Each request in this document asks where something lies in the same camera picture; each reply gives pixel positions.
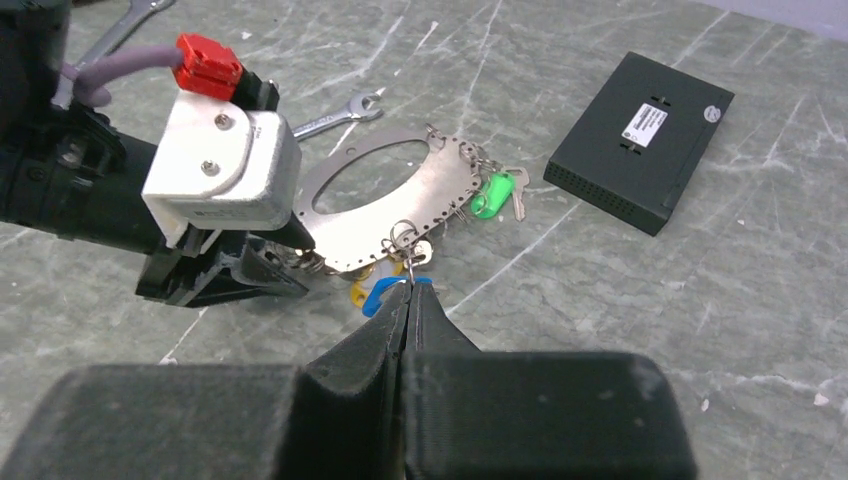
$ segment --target metal plate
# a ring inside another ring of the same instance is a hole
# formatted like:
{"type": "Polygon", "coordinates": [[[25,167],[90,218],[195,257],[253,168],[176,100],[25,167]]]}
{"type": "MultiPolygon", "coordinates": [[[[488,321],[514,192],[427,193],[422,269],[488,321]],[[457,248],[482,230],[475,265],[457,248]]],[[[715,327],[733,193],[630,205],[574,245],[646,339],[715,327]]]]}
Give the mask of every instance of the metal plate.
{"type": "MultiPolygon", "coordinates": [[[[349,272],[387,255],[384,240],[400,221],[412,222],[417,231],[398,239],[406,247],[445,221],[470,200],[480,187],[479,170],[460,155],[460,148],[476,149],[457,137],[437,137],[426,130],[389,129],[376,132],[316,165],[301,181],[303,189],[295,212],[315,239],[315,253],[328,267],[349,272]],[[343,168],[365,155],[406,142],[424,142],[430,153],[403,185],[368,205],[341,213],[320,214],[315,200],[343,168]]],[[[395,229],[395,234],[407,230],[395,229]]]]}

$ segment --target gray marble table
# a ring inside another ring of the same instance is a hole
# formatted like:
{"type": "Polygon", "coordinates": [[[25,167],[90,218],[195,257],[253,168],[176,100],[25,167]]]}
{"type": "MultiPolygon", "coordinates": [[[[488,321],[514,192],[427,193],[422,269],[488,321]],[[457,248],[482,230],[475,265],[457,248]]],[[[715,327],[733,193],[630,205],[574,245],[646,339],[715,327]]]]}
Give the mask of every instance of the gray marble table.
{"type": "MultiPolygon", "coordinates": [[[[70,57],[124,5],[77,9],[70,57]]],[[[294,124],[385,88],[385,118],[346,141],[426,121],[527,167],[527,219],[455,222],[428,266],[482,348],[646,354],[674,384],[702,478],[848,478],[848,46],[650,0],[179,0],[130,43],[180,31],[231,45],[276,80],[294,124]],[[628,50],[737,94],[656,238],[541,179],[628,50]]],[[[170,73],[112,91],[114,123],[157,141],[170,73]]],[[[344,130],[304,143],[304,168],[344,130]]],[[[375,154],[320,205],[374,200],[422,158],[375,154]]],[[[73,366],[305,362],[364,321],[337,279],[314,279],[302,300],[193,311],[133,296],[139,256],[7,225],[0,255],[0,456],[73,366]]]]}

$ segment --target hole in metal plate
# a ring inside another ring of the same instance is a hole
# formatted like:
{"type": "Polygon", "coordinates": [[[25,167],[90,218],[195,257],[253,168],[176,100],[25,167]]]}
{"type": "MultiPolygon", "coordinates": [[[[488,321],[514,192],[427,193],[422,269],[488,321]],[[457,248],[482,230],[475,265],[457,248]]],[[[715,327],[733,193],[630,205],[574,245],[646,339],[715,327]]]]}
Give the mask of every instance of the hole in metal plate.
{"type": "Polygon", "coordinates": [[[320,214],[341,213],[379,200],[403,185],[430,153],[422,141],[391,145],[357,159],[318,192],[313,208],[320,214]]]}

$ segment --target gray cable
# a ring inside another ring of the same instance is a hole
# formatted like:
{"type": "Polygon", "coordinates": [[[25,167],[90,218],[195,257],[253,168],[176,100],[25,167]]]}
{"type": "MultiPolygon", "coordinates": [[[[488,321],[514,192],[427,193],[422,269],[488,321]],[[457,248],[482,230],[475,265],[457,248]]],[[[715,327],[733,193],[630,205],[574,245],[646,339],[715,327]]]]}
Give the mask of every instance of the gray cable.
{"type": "Polygon", "coordinates": [[[122,49],[103,57],[93,65],[77,72],[64,65],[63,75],[74,80],[74,97],[83,105],[105,107],[112,95],[104,85],[147,68],[176,68],[183,63],[183,51],[172,45],[157,45],[122,49]]]}

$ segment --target red connector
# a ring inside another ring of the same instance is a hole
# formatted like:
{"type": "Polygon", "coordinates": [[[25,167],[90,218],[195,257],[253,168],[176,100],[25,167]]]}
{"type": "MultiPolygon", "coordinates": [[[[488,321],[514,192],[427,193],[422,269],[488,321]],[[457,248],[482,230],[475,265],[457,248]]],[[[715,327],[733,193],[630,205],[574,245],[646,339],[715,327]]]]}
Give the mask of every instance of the red connector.
{"type": "Polygon", "coordinates": [[[177,47],[185,54],[183,64],[174,69],[180,88],[218,100],[232,98],[244,72],[235,52],[196,33],[180,34],[177,47]]]}

